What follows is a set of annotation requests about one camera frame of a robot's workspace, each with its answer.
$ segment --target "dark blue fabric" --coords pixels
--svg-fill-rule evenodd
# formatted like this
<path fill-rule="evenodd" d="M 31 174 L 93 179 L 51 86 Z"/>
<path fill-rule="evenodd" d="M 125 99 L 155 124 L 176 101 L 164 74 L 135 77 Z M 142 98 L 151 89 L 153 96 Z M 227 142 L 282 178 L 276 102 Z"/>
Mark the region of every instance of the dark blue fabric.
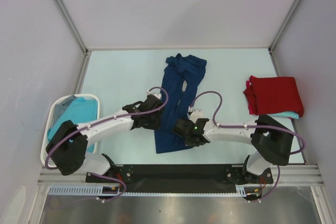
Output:
<path fill-rule="evenodd" d="M 189 55 L 182 57 L 170 56 L 166 59 L 168 66 L 164 69 L 162 85 L 169 100 L 161 117 L 161 128 L 154 132 L 156 153 L 166 153 L 186 150 L 184 139 L 172 133 L 173 127 L 179 118 L 187 117 L 188 107 L 196 97 L 197 87 L 204 78 L 206 60 Z M 187 87 L 182 91 L 183 82 Z"/>

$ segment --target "white wall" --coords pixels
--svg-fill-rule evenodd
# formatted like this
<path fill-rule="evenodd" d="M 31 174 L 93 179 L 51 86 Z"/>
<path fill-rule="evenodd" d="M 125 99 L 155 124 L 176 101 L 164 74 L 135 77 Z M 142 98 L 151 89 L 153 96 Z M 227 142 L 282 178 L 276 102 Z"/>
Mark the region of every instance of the white wall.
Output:
<path fill-rule="evenodd" d="M 303 0 L 276 47 L 282 75 L 294 76 L 305 107 L 298 121 L 336 205 L 336 1 Z"/>
<path fill-rule="evenodd" d="M 12 194 L 25 186 L 23 223 L 42 167 L 48 110 L 73 91 L 83 55 L 53 0 L 0 5 L 0 220 Z"/>
<path fill-rule="evenodd" d="M 293 0 L 63 0 L 88 48 L 268 47 Z"/>

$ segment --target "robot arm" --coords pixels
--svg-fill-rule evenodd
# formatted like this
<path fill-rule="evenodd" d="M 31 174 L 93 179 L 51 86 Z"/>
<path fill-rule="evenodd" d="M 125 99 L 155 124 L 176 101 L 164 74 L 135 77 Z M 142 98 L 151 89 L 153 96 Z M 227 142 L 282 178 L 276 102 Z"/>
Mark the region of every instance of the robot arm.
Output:
<path fill-rule="evenodd" d="M 86 152 L 87 148 L 111 134 L 140 127 L 159 129 L 163 109 L 153 113 L 151 111 L 163 105 L 160 94 L 149 94 L 144 102 L 126 105 L 119 112 L 106 118 L 78 125 L 71 121 L 64 122 L 46 148 L 48 156 L 65 176 L 74 172 L 106 174 L 114 165 L 112 160 L 106 155 Z M 257 124 L 285 128 L 266 115 L 260 116 L 256 122 L 248 123 Z M 189 119 L 179 119 L 173 132 L 183 137 L 188 146 L 200 146 L 215 141 L 252 144 L 256 152 L 246 158 L 243 168 L 243 173 L 248 176 L 259 176 L 272 164 L 288 164 L 292 135 L 262 129 L 253 131 L 244 126 L 242 123 L 241 127 L 220 128 L 209 119 L 203 118 L 200 110 L 195 110 L 190 113 Z"/>

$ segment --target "white table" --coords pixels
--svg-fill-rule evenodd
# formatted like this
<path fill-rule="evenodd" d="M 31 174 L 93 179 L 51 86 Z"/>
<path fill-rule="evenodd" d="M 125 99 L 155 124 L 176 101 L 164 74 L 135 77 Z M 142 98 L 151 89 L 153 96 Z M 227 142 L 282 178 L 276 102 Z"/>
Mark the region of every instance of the white table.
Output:
<path fill-rule="evenodd" d="M 249 115 L 243 94 L 249 76 L 275 77 L 276 73 L 267 49 L 184 49 L 93 51 L 82 93 L 92 93 L 100 99 L 101 117 L 112 114 L 126 104 L 146 98 L 146 90 L 161 86 L 165 59 L 181 53 L 208 61 L 205 78 L 198 93 L 215 90 L 222 94 L 223 105 L 217 114 L 219 122 L 247 122 L 257 119 Z M 218 97 L 207 94 L 197 100 L 195 108 L 212 118 Z M 293 130 L 287 118 L 275 118 Z M 299 148 L 296 139 L 292 151 Z M 190 150 L 157 154 L 154 132 L 136 129 L 113 135 L 100 142 L 98 150 L 109 155 L 116 164 L 240 164 L 254 153 L 253 146 L 216 142 Z M 292 155 L 290 163 L 304 163 L 301 154 Z"/>

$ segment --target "turquoise cloth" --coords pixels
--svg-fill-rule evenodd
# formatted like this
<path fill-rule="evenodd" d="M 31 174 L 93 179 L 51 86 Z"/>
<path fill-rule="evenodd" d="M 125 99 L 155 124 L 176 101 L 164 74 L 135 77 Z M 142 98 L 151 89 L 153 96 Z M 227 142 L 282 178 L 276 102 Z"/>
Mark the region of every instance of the turquoise cloth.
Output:
<path fill-rule="evenodd" d="M 270 116 L 283 116 L 285 118 L 299 119 L 299 114 L 292 111 L 284 111 L 276 114 L 268 114 Z"/>
<path fill-rule="evenodd" d="M 87 100 L 79 97 L 71 102 L 64 113 L 56 121 L 53 127 L 48 132 L 48 142 L 53 138 L 60 125 L 68 120 L 74 124 L 87 123 L 97 119 L 98 101 L 94 99 Z M 91 145 L 87 151 L 93 152 L 94 146 Z"/>

